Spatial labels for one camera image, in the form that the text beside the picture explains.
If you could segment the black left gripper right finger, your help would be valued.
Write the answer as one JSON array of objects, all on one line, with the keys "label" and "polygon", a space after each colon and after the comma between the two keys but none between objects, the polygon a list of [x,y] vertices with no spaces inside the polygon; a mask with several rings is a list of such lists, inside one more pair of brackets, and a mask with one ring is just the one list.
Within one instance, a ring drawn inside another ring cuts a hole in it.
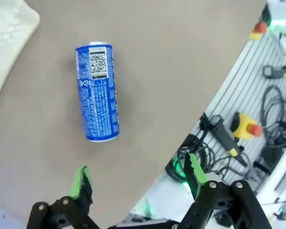
[{"label": "black left gripper right finger", "polygon": [[186,154],[184,174],[194,198],[180,229],[204,229],[215,210],[221,210],[235,229],[269,229],[271,225],[249,184],[210,180],[193,154]]}]

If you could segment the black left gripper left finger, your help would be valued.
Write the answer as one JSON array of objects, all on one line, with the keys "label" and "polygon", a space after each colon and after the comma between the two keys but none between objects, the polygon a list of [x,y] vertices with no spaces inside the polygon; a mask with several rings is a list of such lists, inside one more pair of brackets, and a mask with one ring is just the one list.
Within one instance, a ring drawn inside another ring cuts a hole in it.
[{"label": "black left gripper left finger", "polygon": [[99,226],[89,217],[92,200],[92,181],[88,168],[78,168],[71,193],[57,199],[53,204],[36,202],[31,209],[26,228],[63,229],[72,226],[75,229],[98,229]]}]

